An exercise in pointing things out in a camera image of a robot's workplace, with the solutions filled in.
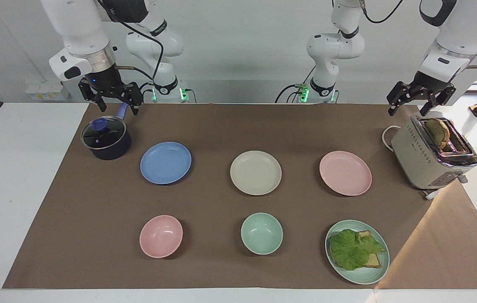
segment pot lid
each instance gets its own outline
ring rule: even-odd
[[[102,149],[119,142],[126,130],[127,125],[119,117],[100,117],[85,126],[81,140],[90,149]]]

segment sandwich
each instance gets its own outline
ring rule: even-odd
[[[330,238],[329,251],[336,265],[351,271],[361,267],[381,268],[377,253],[386,249],[369,230],[346,229]]]

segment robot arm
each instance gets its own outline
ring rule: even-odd
[[[310,38],[308,54],[315,61],[315,74],[308,83],[308,99],[325,102],[334,90],[339,68],[334,59],[352,59],[364,52],[365,42],[358,32],[362,9],[358,0],[335,0],[331,14],[338,33],[323,33]]]
[[[388,94],[390,115],[412,100],[427,100],[421,115],[445,105],[456,91],[451,81],[477,55],[477,1],[421,0],[420,14],[440,31],[414,80],[408,85],[399,81]]]
[[[164,53],[158,67],[158,73],[154,77],[154,97],[158,101],[181,101],[181,83],[175,75],[173,64],[168,57],[179,56],[183,53],[184,42],[182,37],[167,27],[167,21],[160,14],[157,0],[146,0],[148,15],[137,25],[154,39],[162,43]],[[141,59],[154,72],[158,64],[161,47],[154,41],[137,33],[129,33],[127,36],[128,50]]]
[[[66,81],[84,75],[78,86],[85,100],[105,111],[102,97],[117,98],[137,114],[143,96],[135,82],[123,83],[93,0],[41,0],[41,3],[65,44],[50,59],[56,76]]]
[[[101,0],[112,21],[119,19],[127,23],[136,23],[142,32],[162,44],[150,40],[138,33],[127,35],[127,48],[141,59],[154,74],[154,97],[159,101],[181,101],[181,83],[175,75],[173,64],[168,57],[179,56],[184,49],[182,37],[167,26],[160,13],[157,0]]]

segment mint green bowl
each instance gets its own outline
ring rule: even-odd
[[[241,228],[242,243],[252,253],[268,255],[275,252],[283,241],[283,228],[268,213],[250,215]]]

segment green plate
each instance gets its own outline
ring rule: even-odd
[[[342,230],[345,229],[350,229],[354,231],[369,230],[371,232],[371,236],[373,237],[373,239],[381,243],[384,249],[386,249],[386,251],[377,253],[379,261],[381,262],[381,268],[361,267],[352,271],[348,271],[336,265],[334,259],[332,259],[332,256],[330,254],[329,239],[331,236],[339,234]],[[340,274],[340,276],[344,277],[346,280],[349,280],[356,284],[366,285],[379,282],[379,280],[384,277],[384,275],[388,271],[388,267],[390,266],[390,253],[388,253],[388,247],[386,246],[384,239],[377,232],[377,230],[373,229],[371,226],[368,226],[364,222],[356,220],[344,220],[334,224],[334,226],[332,226],[329,229],[329,232],[326,234],[325,250],[326,256],[329,258],[330,264],[332,265],[332,267],[334,267],[336,272],[338,272],[338,274]]]

